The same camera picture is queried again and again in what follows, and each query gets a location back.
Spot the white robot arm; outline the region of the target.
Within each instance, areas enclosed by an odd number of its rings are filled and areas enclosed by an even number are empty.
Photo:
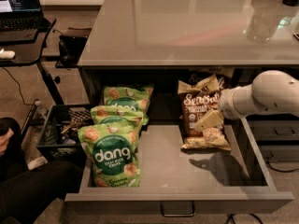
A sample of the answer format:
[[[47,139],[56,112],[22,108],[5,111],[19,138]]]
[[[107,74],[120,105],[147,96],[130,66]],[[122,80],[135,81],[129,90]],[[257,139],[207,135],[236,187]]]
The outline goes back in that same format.
[[[269,70],[247,86],[223,90],[218,110],[208,111],[194,124],[194,129],[203,132],[222,125],[224,119],[276,114],[299,116],[299,81],[282,71]]]

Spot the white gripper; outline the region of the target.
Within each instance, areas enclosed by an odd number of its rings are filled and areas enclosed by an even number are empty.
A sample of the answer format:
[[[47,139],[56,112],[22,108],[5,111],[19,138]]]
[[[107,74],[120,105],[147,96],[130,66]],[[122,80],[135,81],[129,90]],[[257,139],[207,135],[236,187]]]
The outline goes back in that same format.
[[[223,90],[218,103],[218,109],[220,111],[209,110],[194,124],[194,129],[198,132],[202,132],[208,128],[222,125],[224,118],[230,120],[244,118],[246,114],[238,110],[237,105],[240,105],[245,96],[244,89],[241,87]]]

